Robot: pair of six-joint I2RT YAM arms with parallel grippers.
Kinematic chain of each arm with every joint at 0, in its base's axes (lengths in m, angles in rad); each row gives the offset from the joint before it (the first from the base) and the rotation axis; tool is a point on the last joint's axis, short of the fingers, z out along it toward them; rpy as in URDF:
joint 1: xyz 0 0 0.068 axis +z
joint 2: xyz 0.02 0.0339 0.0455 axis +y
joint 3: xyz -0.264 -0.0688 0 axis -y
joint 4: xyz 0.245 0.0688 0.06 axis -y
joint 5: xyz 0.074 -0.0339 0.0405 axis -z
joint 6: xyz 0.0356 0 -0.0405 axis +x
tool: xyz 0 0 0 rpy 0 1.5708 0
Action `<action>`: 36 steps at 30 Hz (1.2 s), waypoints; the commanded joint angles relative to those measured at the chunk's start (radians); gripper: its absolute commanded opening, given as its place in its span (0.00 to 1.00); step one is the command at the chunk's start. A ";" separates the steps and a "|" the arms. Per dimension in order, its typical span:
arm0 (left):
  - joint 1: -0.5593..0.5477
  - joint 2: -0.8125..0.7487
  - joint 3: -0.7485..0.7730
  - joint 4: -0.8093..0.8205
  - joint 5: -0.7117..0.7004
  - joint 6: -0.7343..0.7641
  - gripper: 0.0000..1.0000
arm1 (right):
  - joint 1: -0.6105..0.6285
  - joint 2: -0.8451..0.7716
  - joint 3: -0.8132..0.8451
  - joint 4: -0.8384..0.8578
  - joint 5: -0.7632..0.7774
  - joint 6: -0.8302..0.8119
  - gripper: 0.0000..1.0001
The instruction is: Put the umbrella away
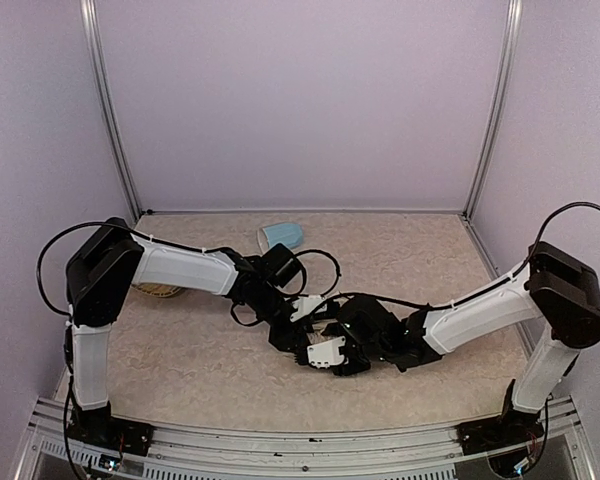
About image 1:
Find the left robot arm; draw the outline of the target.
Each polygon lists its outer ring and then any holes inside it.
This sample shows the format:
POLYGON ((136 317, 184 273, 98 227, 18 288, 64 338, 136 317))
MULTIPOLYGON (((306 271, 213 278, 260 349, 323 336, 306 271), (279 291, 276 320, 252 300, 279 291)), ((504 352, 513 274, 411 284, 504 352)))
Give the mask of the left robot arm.
POLYGON ((99 224, 66 266, 69 398, 77 424, 99 434, 110 425, 109 337, 132 288, 158 284, 224 297, 268 325, 274 348, 295 353, 307 346, 308 337, 293 320, 296 309, 281 289, 303 271, 284 246, 243 256, 229 247, 203 249, 154 239, 118 217, 99 224))

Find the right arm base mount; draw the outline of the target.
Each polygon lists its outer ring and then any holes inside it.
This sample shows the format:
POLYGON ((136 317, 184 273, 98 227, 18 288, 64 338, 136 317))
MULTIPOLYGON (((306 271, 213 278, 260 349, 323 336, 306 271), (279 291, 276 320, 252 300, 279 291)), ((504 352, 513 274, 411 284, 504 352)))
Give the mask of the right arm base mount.
POLYGON ((464 455, 472 455, 530 441, 544 435, 538 414, 505 413, 463 422, 456 427, 464 455))

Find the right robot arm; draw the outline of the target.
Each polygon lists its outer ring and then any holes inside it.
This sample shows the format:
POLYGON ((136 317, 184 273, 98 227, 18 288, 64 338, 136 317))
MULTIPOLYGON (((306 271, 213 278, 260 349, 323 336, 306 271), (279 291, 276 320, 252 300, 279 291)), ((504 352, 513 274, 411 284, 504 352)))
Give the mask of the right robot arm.
POLYGON ((535 422, 553 388, 579 353, 600 342, 600 289, 596 272, 553 245, 541 241, 517 270, 448 308, 426 306, 398 319, 370 295, 345 302, 336 322, 347 340, 346 356, 364 370, 372 357, 399 371, 437 362, 479 337, 527 320, 545 329, 527 366, 513 380, 499 423, 535 422))

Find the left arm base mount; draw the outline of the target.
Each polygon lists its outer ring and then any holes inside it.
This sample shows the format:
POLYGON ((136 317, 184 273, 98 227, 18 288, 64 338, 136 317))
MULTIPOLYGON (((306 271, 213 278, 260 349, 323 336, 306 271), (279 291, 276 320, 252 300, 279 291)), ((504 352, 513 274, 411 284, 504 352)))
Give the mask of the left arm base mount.
POLYGON ((145 457, 151 446, 154 427, 107 413, 86 411, 72 416, 67 434, 70 439, 88 445, 145 457))

